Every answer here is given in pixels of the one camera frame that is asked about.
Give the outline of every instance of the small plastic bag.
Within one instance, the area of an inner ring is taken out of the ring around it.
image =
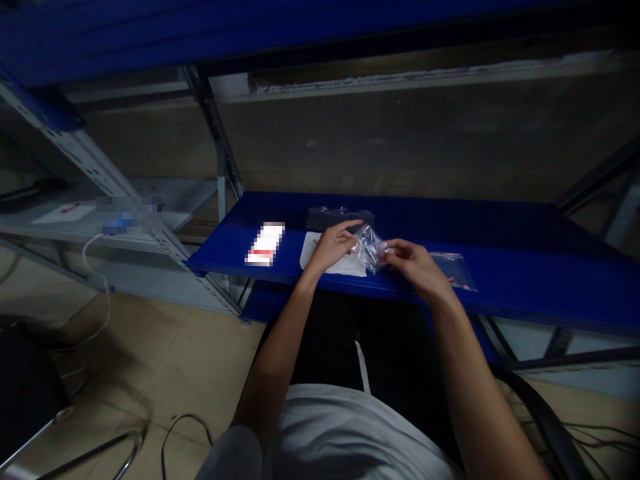
[[[363,220],[372,227],[373,214],[369,210],[352,211],[346,207],[338,207],[336,209],[329,209],[327,207],[311,207],[307,214],[307,230],[324,231],[329,227],[337,225],[345,220]],[[359,226],[350,227],[351,233],[355,233]]]
[[[477,291],[465,259],[459,253],[429,252],[435,264],[447,276],[451,286]]]
[[[389,246],[368,223],[364,223],[354,236],[358,239],[358,243],[351,248],[351,254],[355,255],[367,270],[375,275],[383,267],[379,255],[388,252]]]

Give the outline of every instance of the chair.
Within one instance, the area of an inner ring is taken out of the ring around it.
[[[494,363],[490,363],[489,366],[493,376],[506,384],[529,410],[559,470],[559,476],[567,480],[592,479],[593,476],[575,447],[572,436],[544,398],[514,372]]]
[[[80,369],[64,376],[86,372],[86,369]],[[0,385],[3,389],[0,395],[0,476],[30,441],[73,411],[71,400],[86,382],[84,380],[68,394],[53,362],[26,324],[16,323],[0,333]],[[133,442],[133,449],[115,476],[120,479],[142,446],[142,431],[132,430],[119,435],[48,472],[40,480],[54,479],[125,440]]]

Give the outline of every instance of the grey shelf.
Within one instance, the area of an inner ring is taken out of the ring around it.
[[[191,252],[197,247],[187,246]],[[181,303],[190,307],[228,313],[196,277],[178,266],[169,256],[120,250],[97,269],[116,291]],[[227,287],[231,298],[243,305],[253,282],[240,277],[212,275]],[[103,289],[102,279],[89,277],[90,284]]]
[[[172,231],[180,230],[217,192],[214,180],[135,178],[129,180],[141,195],[159,196],[163,202],[162,219]],[[18,213],[0,214],[0,233],[24,235],[40,239],[84,243],[98,231],[100,214],[93,210],[72,222],[32,223],[44,214],[65,203],[95,201],[104,194],[89,179],[81,179],[71,189],[52,194],[37,205]],[[164,253],[163,248],[150,235],[108,235],[96,245],[127,250]]]

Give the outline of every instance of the white cord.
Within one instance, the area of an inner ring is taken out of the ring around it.
[[[65,349],[57,349],[57,350],[50,350],[50,352],[60,352],[60,351],[72,351],[72,350],[76,350],[77,348],[80,348],[82,345],[84,345],[86,342],[88,342],[89,340],[92,340],[94,338],[96,338],[100,332],[102,332],[102,330],[104,330],[105,328],[107,328],[107,325],[109,324],[109,319],[111,318],[111,298],[109,296],[109,283],[107,282],[107,278],[102,275],[102,273],[98,273],[96,272],[96,270],[92,269],[89,264],[87,263],[87,248],[89,248],[90,244],[92,244],[94,241],[98,240],[98,238],[104,236],[103,233],[99,233],[98,235],[96,235],[95,237],[93,237],[91,240],[89,240],[88,242],[85,243],[85,246],[82,247],[82,263],[85,264],[85,268],[87,270],[89,270],[90,272],[94,273],[95,275],[98,275],[98,277],[102,278],[102,282],[105,286],[105,294],[107,296],[107,319],[105,320],[105,322],[102,324],[102,326],[98,329],[97,332],[95,332],[93,335],[91,335],[90,337],[85,338],[84,340],[82,340],[82,342],[78,343],[76,346],[74,347],[69,347],[69,348],[65,348]]]

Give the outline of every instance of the person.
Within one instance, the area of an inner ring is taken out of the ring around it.
[[[390,240],[381,260],[428,306],[435,344],[420,306],[316,292],[360,222],[322,234],[197,480],[547,478],[424,247]]]

